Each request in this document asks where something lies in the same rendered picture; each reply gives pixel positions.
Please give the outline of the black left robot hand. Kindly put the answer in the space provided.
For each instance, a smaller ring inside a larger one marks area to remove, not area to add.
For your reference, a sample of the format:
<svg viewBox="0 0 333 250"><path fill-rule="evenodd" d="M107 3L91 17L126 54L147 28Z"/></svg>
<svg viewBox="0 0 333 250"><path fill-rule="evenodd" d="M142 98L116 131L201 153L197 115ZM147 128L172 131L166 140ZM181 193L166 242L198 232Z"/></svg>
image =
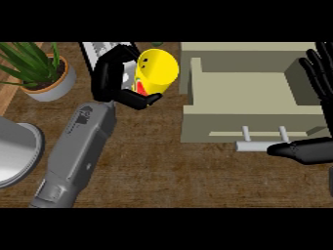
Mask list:
<svg viewBox="0 0 333 250"><path fill-rule="evenodd" d="M164 96L161 93L144 96L129 89L123 89L125 64L138 61L139 50L129 45L119 44L101 57L92 73L92 93L98 102L116 101L142 110Z"/></svg>

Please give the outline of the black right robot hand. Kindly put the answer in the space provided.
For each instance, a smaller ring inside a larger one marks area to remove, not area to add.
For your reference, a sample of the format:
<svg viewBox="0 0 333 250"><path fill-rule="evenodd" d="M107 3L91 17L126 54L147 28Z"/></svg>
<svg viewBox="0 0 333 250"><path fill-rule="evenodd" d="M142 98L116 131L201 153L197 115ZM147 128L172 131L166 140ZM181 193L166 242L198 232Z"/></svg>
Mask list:
<svg viewBox="0 0 333 250"><path fill-rule="evenodd" d="M333 42L316 42L300 65L321 100L329 137L293 141L267 147L267 154L291 158L304 165L333 162Z"/></svg>

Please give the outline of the yellow cup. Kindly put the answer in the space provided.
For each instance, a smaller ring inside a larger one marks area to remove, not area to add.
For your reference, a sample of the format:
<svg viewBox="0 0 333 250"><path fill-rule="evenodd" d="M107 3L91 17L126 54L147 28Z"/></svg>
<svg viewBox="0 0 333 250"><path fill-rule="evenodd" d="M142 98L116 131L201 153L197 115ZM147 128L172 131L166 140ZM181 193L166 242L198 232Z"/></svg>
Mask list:
<svg viewBox="0 0 333 250"><path fill-rule="evenodd" d="M150 49L138 59L132 90L144 96L163 94L178 75L179 64L173 55L163 49Z"/></svg>

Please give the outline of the beige open drawer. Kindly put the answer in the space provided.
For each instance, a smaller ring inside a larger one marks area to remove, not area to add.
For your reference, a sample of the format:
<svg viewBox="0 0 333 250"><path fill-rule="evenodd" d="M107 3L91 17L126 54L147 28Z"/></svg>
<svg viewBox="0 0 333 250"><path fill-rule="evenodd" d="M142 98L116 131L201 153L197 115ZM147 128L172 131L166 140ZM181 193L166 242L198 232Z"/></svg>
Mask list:
<svg viewBox="0 0 333 250"><path fill-rule="evenodd" d="M234 143L326 137L329 131L300 59L312 42L183 42L181 140Z"/></svg>

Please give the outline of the black and white appliance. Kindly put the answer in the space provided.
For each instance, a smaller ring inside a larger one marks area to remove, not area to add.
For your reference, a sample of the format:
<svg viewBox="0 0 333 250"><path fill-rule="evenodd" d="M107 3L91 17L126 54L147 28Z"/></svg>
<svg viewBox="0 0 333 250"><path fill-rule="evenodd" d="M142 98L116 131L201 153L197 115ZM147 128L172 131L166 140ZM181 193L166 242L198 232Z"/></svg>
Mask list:
<svg viewBox="0 0 333 250"><path fill-rule="evenodd" d="M99 57L119 45L119 42L82 42L80 47L83 51L83 56L89 68L89 72L95 71L97 63ZM132 89L135 81L135 70L136 62L130 61L125 63L125 73L123 73L123 89Z"/></svg>

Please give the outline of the green potted plant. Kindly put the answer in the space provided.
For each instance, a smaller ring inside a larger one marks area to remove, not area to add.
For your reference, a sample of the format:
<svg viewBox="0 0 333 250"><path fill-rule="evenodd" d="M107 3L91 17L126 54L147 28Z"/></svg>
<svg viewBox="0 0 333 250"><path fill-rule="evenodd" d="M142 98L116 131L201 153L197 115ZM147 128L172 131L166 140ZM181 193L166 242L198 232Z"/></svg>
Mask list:
<svg viewBox="0 0 333 250"><path fill-rule="evenodd" d="M45 103L61 99L77 81L74 66L61 56L55 42L51 47L48 54L35 42L0 42L0 58L13 65L0 64L0 70L18 79L18 82L0 81L0 84L18 86Z"/></svg>

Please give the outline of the grey metal pot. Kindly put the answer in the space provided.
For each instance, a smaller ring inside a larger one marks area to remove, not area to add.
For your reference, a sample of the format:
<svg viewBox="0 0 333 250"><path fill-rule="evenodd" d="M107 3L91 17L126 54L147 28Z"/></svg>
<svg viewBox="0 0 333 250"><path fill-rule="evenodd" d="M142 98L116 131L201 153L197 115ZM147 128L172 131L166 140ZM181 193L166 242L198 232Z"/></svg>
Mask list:
<svg viewBox="0 0 333 250"><path fill-rule="evenodd" d="M32 123L0 116L0 188L15 185L33 171L45 152L45 134Z"/></svg>

